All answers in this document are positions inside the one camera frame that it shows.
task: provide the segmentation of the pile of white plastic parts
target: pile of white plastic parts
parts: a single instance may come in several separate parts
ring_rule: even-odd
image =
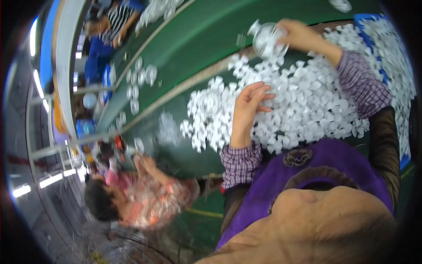
[[[136,24],[135,31],[139,31],[142,27],[156,22],[163,17],[164,20],[169,19],[176,13],[176,9],[183,4],[184,0],[149,0],[149,4],[142,12],[139,22]]]
[[[385,22],[373,22],[367,24],[366,29],[387,27],[383,24]],[[347,24],[337,26],[334,31],[330,28],[326,28],[325,31],[323,36],[328,41],[345,50],[360,53],[378,79],[383,80],[384,76],[379,70],[384,66],[384,62],[381,64],[377,61],[363,38],[358,36],[359,28]],[[395,41],[394,45],[401,45],[397,38]],[[379,49],[387,52],[390,47]],[[193,122],[183,120],[180,124],[183,137],[191,138],[192,148],[198,153],[206,149],[206,141],[215,152],[229,144],[237,96],[247,85],[264,81],[271,85],[269,93],[274,93],[276,97],[263,102],[263,105],[270,107],[272,112],[260,112],[256,115],[251,137],[252,140],[260,142],[270,153],[279,154],[299,144],[309,144],[323,138],[344,139],[349,136],[362,138],[369,130],[369,122],[367,119],[359,119],[353,100],[341,90],[335,69],[320,54],[309,52],[308,56],[311,58],[307,62],[297,61],[289,68],[281,69],[284,64],[283,57],[272,57],[252,66],[248,64],[249,59],[246,56],[240,57],[239,54],[234,54],[228,70],[232,71],[233,76],[239,81],[226,84],[222,77],[216,76],[208,82],[207,89],[192,92],[187,105],[187,115],[193,117]],[[396,62],[407,61],[404,53],[395,53],[395,56],[398,56],[394,59]],[[401,67],[400,71],[409,72],[407,63],[394,63],[391,70],[387,71],[391,79],[389,87],[395,96],[395,108],[398,110],[396,122],[400,136],[400,157],[402,157],[403,154],[410,156],[407,143],[407,109],[414,92],[407,88],[399,88],[402,86],[392,87],[397,82],[403,86],[413,83],[409,75],[390,74],[397,71],[395,67]]]
[[[393,26],[387,20],[372,17],[361,21],[363,31],[374,41],[374,55],[381,58],[381,66],[387,73],[387,84],[393,99],[395,122],[400,145],[400,158],[410,158],[409,115],[410,100],[416,95],[413,75],[406,51]]]

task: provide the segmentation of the striped shirt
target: striped shirt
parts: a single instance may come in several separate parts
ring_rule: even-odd
[[[122,30],[122,27],[129,20],[133,12],[133,8],[124,5],[113,7],[107,12],[107,18],[110,21],[111,27],[100,36],[104,44],[111,44],[118,37],[120,30]]]

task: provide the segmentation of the finger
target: finger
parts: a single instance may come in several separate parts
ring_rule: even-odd
[[[281,38],[278,38],[277,39],[277,43],[280,43],[280,44],[290,44],[290,37],[289,37],[289,35],[286,35],[286,36],[284,36],[284,37],[281,37]]]
[[[269,91],[269,90],[271,90],[271,85],[264,85],[264,86],[262,86],[262,88],[267,92],[267,91]],[[252,99],[252,97],[254,97],[255,96],[255,94],[258,92],[258,90],[255,90],[255,91],[253,91],[250,95],[249,95],[249,98],[251,98]]]
[[[264,98],[262,98],[262,101],[271,100],[271,99],[274,99],[275,97],[276,97],[275,94],[273,94],[273,93],[267,93],[266,95],[264,95]]]
[[[295,25],[295,21],[294,20],[287,19],[287,18],[283,18],[282,20],[280,20],[277,23],[277,26],[278,27],[283,27],[287,31],[289,31],[289,29],[291,29],[292,26],[294,26],[294,25]]]
[[[266,107],[266,106],[261,106],[261,105],[259,105],[258,107],[257,107],[257,112],[266,112],[266,113],[269,113],[269,112],[271,112],[272,110],[271,110],[271,108],[269,108],[269,107]]]
[[[262,102],[262,99],[265,96],[265,90],[263,88],[259,89],[259,91],[251,98],[248,103],[248,106],[253,108],[254,110],[258,109],[258,106]]]
[[[251,93],[261,87],[264,86],[264,82],[255,82],[253,84],[250,84],[248,86],[246,86],[243,91],[241,91],[241,93],[239,94],[238,97],[240,98],[246,98],[246,96],[250,96]]]

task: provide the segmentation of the blue bin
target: blue bin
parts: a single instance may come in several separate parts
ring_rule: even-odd
[[[362,37],[364,42],[366,43],[366,45],[371,48],[372,54],[373,54],[374,42],[372,41],[370,36],[368,36],[366,33],[363,32],[363,26],[360,24],[360,21],[363,20],[363,19],[374,20],[374,18],[377,19],[377,20],[380,19],[380,18],[388,20],[387,16],[384,16],[384,15],[380,16],[380,15],[377,15],[377,14],[356,14],[356,15],[353,16],[353,19],[354,19],[356,26],[361,31],[359,36]],[[379,72],[384,75],[383,82],[385,84],[387,84],[387,73],[384,71],[384,69],[382,67],[381,67],[381,70],[379,70]],[[400,160],[400,170],[402,170],[409,163],[409,161],[410,161],[409,157],[404,155],[403,158]]]

